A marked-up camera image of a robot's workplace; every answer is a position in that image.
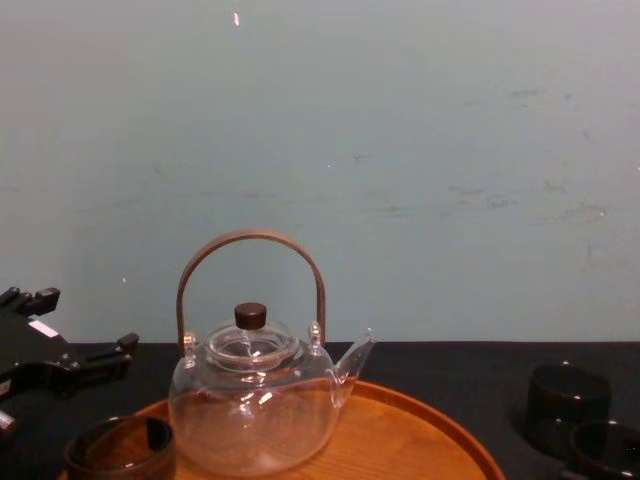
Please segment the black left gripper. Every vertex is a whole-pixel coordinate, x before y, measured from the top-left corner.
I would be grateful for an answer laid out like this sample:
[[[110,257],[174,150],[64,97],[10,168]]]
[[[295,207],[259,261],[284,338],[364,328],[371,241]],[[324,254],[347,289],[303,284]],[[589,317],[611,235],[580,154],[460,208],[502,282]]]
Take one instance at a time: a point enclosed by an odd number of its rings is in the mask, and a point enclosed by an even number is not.
[[[102,351],[83,356],[52,327],[27,318],[54,311],[59,297],[60,290],[53,287],[34,294],[10,287],[1,293],[1,383],[11,381],[14,396],[49,390],[68,398],[128,373],[139,343],[137,334],[129,333]]]

